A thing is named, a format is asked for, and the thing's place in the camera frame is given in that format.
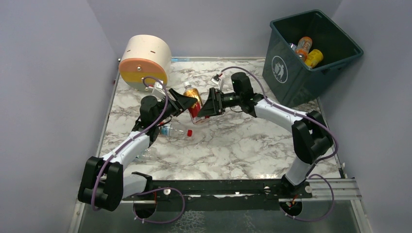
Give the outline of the red gold drink can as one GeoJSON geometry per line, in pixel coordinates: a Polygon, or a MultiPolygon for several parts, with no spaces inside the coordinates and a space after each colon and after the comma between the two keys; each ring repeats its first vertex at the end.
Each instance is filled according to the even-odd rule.
{"type": "Polygon", "coordinates": [[[198,89],[193,87],[190,82],[183,82],[183,84],[185,88],[184,95],[196,99],[196,102],[188,109],[192,123],[201,124],[207,122],[208,117],[198,116],[203,107],[203,102],[198,89]]]}

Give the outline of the orange drink bottle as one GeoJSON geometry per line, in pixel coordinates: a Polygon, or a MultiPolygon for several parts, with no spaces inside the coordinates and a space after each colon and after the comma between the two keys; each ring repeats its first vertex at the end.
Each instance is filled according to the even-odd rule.
{"type": "Polygon", "coordinates": [[[295,54],[304,62],[312,46],[312,39],[308,36],[302,37],[297,44],[295,54]]]}

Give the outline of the yellow drink bottle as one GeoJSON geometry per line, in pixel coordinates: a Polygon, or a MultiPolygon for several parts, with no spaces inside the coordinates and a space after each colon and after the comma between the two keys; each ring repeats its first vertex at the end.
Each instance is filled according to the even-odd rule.
{"type": "Polygon", "coordinates": [[[323,53],[318,49],[313,49],[308,55],[305,60],[305,65],[309,68],[315,68],[319,63],[321,63],[324,59],[323,53]]]}

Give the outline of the clear purple label bottle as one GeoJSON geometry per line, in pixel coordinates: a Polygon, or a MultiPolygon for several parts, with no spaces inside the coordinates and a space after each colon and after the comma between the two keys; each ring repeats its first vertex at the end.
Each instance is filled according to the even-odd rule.
{"type": "Polygon", "coordinates": [[[297,45],[296,45],[296,44],[293,44],[293,43],[290,43],[290,44],[289,44],[289,47],[290,47],[293,51],[296,51],[297,45]]]}

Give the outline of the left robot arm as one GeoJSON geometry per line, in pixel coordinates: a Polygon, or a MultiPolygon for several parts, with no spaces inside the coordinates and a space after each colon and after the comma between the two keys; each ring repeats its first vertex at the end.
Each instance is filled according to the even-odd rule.
{"type": "Polygon", "coordinates": [[[168,117],[177,117],[197,102],[170,89],[163,100],[145,96],[140,103],[140,116],[127,137],[103,157],[90,157],[85,164],[78,201],[94,210],[114,211],[121,200],[148,190],[151,176],[135,172],[124,177],[125,168],[148,149],[160,133],[159,124],[168,117]]]}

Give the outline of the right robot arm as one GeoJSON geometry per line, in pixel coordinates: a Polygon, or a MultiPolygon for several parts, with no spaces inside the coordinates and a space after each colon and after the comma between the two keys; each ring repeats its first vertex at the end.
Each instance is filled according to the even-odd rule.
{"type": "Polygon", "coordinates": [[[270,121],[289,131],[297,158],[282,176],[281,183],[283,189],[293,192],[304,183],[317,159],[332,147],[333,138],[327,131],[322,115],[317,111],[294,111],[272,102],[265,95],[254,92],[244,72],[234,73],[231,83],[234,90],[231,93],[210,88],[198,116],[219,116],[227,108],[238,106],[246,114],[270,121]]]}

